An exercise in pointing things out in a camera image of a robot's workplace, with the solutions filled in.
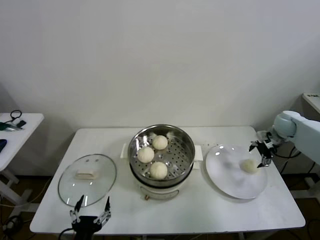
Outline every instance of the steamed bun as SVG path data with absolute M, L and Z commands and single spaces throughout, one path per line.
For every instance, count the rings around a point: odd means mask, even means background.
M 164 179 L 168 174 L 167 166 L 160 161 L 154 162 L 150 167 L 150 176 L 154 179 Z
M 258 163 L 254 159 L 244 160 L 240 164 L 240 168 L 249 174 L 257 173 L 260 170 L 259 168 L 257 168 L 257 166 L 258 166 Z
M 137 153 L 137 157 L 139 161 L 144 164 L 150 163 L 155 157 L 155 152 L 151 147 L 145 146 L 143 148 L 140 148 Z
M 165 136 L 156 136 L 152 141 L 152 146 L 157 150 L 163 150 L 168 146 L 168 139 Z

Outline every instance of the perforated steamer tray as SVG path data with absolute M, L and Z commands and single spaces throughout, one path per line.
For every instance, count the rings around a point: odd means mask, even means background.
M 152 146 L 157 135 L 168 139 L 168 146 L 163 150 L 156 150 Z M 142 163 L 137 158 L 137 152 L 143 147 L 154 150 L 154 158 L 149 163 Z M 189 175 L 195 158 L 195 146 L 189 135 L 180 128 L 158 124 L 141 130 L 133 137 L 128 146 L 128 158 L 131 170 L 138 180 L 150 187 L 168 188 L 179 184 Z M 168 174 L 165 179 L 150 177 L 150 167 L 155 162 L 166 164 Z

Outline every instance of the small white table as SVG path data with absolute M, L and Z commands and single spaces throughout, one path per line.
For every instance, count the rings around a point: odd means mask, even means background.
M 17 184 L 19 180 L 9 170 L 6 169 L 20 148 L 25 144 L 31 134 L 42 122 L 44 115 L 41 113 L 23 113 L 21 119 L 26 121 L 26 124 L 22 127 L 23 130 L 10 132 L 0 131 L 0 139 L 7 140 L 6 146 L 0 152 L 0 174 L 4 175 L 9 180 L 7 184 L 4 184 L 2 181 L 0 181 L 0 193 L 14 205 L 18 206 L 14 208 L 10 216 L 19 215 L 20 212 L 35 212 L 38 207 L 38 204 L 35 203 L 19 207 L 19 205 L 27 202 L 32 190 L 26 189 L 21 196 L 16 194 L 10 188 L 10 186 L 12 183 Z M 0 122 L 4 123 L 9 120 L 11 120 L 9 113 L 2 113 L 0 115 Z
M 249 146 L 250 141 L 257 139 L 255 130 L 249 126 L 182 129 L 190 135 L 195 145 L 201 145 L 204 157 L 216 144 Z M 139 130 L 78 130 L 32 220 L 31 231 L 57 234 L 71 226 L 69 211 L 72 207 L 60 200 L 58 182 L 68 165 L 89 154 L 107 155 L 117 167 L 117 178 L 108 195 L 80 210 L 80 215 L 97 216 L 110 196 L 112 216 L 98 235 L 230 233 L 305 225 L 303 215 L 273 163 L 266 169 L 266 189 L 252 200 L 236 199 L 220 191 L 207 176 L 203 165 L 192 170 L 177 197 L 171 200 L 144 200 L 144 195 L 135 185 L 128 160 L 120 158 L 123 144 L 128 143 Z M 256 149 L 253 153 L 259 156 Z

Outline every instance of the glass lid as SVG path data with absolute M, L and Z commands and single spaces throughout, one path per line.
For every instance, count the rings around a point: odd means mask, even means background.
M 115 183 L 114 161 L 102 154 L 83 156 L 69 165 L 60 177 L 58 193 L 61 200 L 74 207 L 84 195 L 82 207 L 102 199 Z

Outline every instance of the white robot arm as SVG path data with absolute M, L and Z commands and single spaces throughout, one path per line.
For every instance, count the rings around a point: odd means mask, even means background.
M 320 122 L 306 119 L 294 111 L 283 111 L 275 117 L 272 128 L 257 133 L 260 141 L 252 142 L 249 151 L 258 148 L 260 167 L 271 163 L 273 154 L 284 142 L 292 142 L 297 150 L 320 164 Z

